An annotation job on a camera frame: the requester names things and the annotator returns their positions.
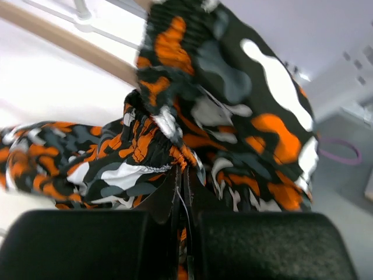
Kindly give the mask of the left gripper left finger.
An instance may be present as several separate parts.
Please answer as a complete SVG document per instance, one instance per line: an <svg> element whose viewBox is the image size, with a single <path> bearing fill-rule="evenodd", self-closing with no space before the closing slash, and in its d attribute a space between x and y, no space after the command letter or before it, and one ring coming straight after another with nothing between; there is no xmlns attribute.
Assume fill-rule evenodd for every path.
<svg viewBox="0 0 373 280"><path fill-rule="evenodd" d="M181 171L131 210L36 210L10 227L2 279L177 279Z"/></svg>

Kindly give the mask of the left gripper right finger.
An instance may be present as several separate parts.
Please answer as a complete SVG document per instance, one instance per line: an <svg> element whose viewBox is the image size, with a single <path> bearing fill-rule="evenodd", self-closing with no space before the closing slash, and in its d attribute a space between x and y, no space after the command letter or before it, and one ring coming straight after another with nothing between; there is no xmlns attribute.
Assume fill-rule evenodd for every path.
<svg viewBox="0 0 373 280"><path fill-rule="evenodd" d="M233 212L183 176L190 279L357 279L344 241L319 213Z"/></svg>

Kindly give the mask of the camouflage orange black shorts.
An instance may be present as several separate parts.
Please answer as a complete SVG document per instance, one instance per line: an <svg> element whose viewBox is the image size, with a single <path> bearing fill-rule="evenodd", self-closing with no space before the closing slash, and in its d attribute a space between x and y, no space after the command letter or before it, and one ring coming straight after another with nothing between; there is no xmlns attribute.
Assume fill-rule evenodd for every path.
<svg viewBox="0 0 373 280"><path fill-rule="evenodd" d="M177 279L190 279L184 173L233 212L303 213L318 141L302 89L219 1L140 4L146 33L123 117L2 130L1 186L56 210L131 210L178 167Z"/></svg>

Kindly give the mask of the beige hanger of camouflage shorts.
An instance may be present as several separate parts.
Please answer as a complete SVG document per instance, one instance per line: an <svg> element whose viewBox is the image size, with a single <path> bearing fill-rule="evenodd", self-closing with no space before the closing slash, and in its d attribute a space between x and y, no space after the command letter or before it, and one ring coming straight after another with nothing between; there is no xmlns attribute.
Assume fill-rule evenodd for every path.
<svg viewBox="0 0 373 280"><path fill-rule="evenodd" d="M138 86L136 71L130 64L53 23L5 1L1 1L1 19L69 51L135 88Z"/></svg>

